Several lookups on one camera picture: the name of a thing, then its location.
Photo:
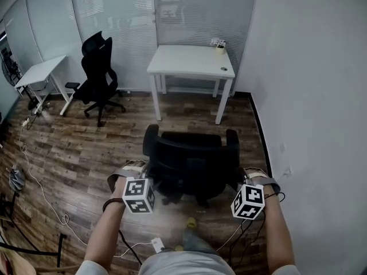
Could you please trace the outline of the white square desk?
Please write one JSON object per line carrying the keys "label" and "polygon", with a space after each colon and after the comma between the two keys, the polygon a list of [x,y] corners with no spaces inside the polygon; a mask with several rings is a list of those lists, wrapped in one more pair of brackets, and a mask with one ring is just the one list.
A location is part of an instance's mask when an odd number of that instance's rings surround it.
{"label": "white square desk", "polygon": [[227,54],[218,54],[213,47],[191,45],[159,45],[148,68],[155,117],[161,121],[157,80],[161,81],[162,93],[166,94],[166,76],[214,81],[213,97],[217,96],[219,83],[225,81],[221,101],[215,119],[219,125],[236,75]]}

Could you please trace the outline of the person's left hand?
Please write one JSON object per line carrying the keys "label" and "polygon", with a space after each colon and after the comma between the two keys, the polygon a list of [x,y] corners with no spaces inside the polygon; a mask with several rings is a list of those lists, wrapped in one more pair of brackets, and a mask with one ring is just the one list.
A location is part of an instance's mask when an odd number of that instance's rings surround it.
{"label": "person's left hand", "polygon": [[115,170],[108,178],[107,183],[112,192],[111,198],[121,198],[125,185],[129,180],[140,179],[147,163],[141,160],[131,160],[123,167]]}

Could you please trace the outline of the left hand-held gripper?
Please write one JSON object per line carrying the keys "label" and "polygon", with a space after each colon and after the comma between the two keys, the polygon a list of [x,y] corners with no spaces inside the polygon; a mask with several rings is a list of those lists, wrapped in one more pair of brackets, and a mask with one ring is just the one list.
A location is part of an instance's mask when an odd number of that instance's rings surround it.
{"label": "left hand-held gripper", "polygon": [[149,179],[141,176],[140,179],[127,181],[123,196],[117,198],[123,202],[131,214],[153,213],[155,195]]}

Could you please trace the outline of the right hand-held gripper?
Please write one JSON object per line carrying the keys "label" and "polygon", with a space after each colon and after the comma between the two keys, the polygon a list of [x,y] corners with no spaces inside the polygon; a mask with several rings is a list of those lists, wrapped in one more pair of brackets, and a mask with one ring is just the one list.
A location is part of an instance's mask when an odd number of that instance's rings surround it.
{"label": "right hand-held gripper", "polygon": [[259,184],[243,184],[231,204],[235,218],[254,220],[265,207],[264,186],[272,186],[275,194],[280,186],[273,178],[263,178]]}

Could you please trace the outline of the black chairs behind glass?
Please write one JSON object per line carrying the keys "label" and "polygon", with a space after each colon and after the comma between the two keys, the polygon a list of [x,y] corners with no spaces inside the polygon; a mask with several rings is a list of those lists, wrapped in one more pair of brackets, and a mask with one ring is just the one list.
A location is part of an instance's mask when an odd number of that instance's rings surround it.
{"label": "black chairs behind glass", "polygon": [[6,48],[1,50],[2,71],[7,82],[13,87],[21,79],[21,72],[15,61],[11,59],[12,52],[8,52]]}

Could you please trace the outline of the black mesh office chair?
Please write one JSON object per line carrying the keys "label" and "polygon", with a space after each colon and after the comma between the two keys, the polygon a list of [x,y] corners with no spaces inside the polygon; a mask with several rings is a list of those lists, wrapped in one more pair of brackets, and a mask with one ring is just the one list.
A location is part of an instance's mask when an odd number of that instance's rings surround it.
{"label": "black mesh office chair", "polygon": [[159,126],[148,126],[143,140],[143,154],[149,158],[147,176],[153,189],[163,195],[162,203],[177,204],[184,195],[195,197],[200,206],[231,186],[237,190],[244,181],[240,166],[237,132],[226,131],[226,144],[213,134],[159,133]]}

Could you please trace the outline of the person's left forearm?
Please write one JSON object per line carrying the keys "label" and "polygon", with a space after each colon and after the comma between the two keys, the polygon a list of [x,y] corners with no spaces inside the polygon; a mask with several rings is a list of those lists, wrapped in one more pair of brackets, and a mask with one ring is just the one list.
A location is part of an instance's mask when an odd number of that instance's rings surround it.
{"label": "person's left forearm", "polygon": [[110,198],[89,238],[84,259],[93,261],[109,271],[116,253],[119,228],[126,206]]}

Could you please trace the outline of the person's blue jeans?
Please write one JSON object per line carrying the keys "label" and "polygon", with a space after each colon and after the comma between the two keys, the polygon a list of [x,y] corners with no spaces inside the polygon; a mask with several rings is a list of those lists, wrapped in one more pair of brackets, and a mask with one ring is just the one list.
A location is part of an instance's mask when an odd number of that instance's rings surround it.
{"label": "person's blue jeans", "polygon": [[200,238],[196,229],[187,227],[183,232],[183,250],[219,255],[204,239]]}

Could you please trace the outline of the black headrest office chair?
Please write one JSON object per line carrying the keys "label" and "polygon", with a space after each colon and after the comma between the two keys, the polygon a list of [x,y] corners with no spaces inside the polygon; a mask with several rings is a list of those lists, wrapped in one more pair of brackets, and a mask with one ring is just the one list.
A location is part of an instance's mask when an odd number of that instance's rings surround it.
{"label": "black headrest office chair", "polygon": [[101,116],[106,105],[119,107],[123,113],[126,111],[123,105],[111,101],[115,95],[122,97],[122,92],[118,90],[117,74],[111,67],[112,37],[105,39],[99,31],[83,42],[81,51],[81,66],[87,79],[82,84],[68,82],[65,87],[72,89],[73,97],[85,105],[93,102],[84,114],[89,117],[89,111],[97,108],[97,126],[102,127]]}

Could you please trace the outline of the wooden table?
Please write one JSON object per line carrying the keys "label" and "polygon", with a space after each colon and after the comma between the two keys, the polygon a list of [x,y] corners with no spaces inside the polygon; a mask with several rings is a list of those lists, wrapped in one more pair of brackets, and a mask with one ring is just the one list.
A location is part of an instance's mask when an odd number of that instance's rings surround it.
{"label": "wooden table", "polygon": [[0,247],[0,275],[37,275],[33,265],[17,252]]}

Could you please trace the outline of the person's right forearm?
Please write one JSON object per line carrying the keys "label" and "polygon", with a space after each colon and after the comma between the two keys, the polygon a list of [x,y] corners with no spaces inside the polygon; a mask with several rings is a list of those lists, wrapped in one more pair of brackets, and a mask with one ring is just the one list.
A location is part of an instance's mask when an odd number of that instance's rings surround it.
{"label": "person's right forearm", "polygon": [[278,196],[266,194],[265,204],[267,262],[269,272],[273,274],[281,267],[295,265],[295,257]]}

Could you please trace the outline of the black metal stand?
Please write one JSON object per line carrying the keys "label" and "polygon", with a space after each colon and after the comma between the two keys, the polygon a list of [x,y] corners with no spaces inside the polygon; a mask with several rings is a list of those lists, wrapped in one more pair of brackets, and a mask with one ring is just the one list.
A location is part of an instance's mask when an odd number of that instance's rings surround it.
{"label": "black metal stand", "polygon": [[34,243],[27,236],[24,236],[24,239],[27,241],[28,244],[31,245],[32,249],[25,249],[25,248],[22,248],[22,247],[13,246],[13,245],[10,245],[6,242],[0,242],[0,247],[4,248],[6,250],[15,251],[17,253],[31,254],[31,255],[35,255],[35,256],[56,257],[57,258],[57,267],[59,268],[60,264],[61,264],[61,253],[62,253],[62,249],[63,249],[63,241],[66,238],[67,238],[67,235],[60,234],[59,241],[58,241],[58,250],[56,252],[45,252],[45,251],[38,250],[37,247],[34,245]]}

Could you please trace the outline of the grey folded umbrella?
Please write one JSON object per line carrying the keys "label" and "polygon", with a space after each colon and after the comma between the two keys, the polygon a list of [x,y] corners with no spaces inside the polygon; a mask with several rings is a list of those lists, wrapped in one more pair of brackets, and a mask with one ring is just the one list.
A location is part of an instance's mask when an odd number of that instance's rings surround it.
{"label": "grey folded umbrella", "polygon": [[20,192],[25,185],[25,176],[22,170],[11,169],[9,171],[9,186],[16,192]]}

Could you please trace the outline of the person's right hand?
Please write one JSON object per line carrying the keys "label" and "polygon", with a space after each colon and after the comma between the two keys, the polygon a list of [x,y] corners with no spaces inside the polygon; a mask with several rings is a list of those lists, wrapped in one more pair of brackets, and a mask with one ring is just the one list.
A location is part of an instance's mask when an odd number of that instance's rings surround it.
{"label": "person's right hand", "polygon": [[274,178],[270,178],[261,168],[248,167],[244,169],[245,183],[251,186],[262,185],[264,196],[279,194],[280,186]]}

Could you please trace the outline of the small potted plant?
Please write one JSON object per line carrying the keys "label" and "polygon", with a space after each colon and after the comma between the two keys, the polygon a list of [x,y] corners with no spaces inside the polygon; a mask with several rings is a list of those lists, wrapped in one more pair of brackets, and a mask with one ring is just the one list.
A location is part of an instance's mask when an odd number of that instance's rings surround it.
{"label": "small potted plant", "polygon": [[215,47],[218,54],[223,55],[225,53],[226,40],[220,39],[219,37],[213,37],[210,44]]}

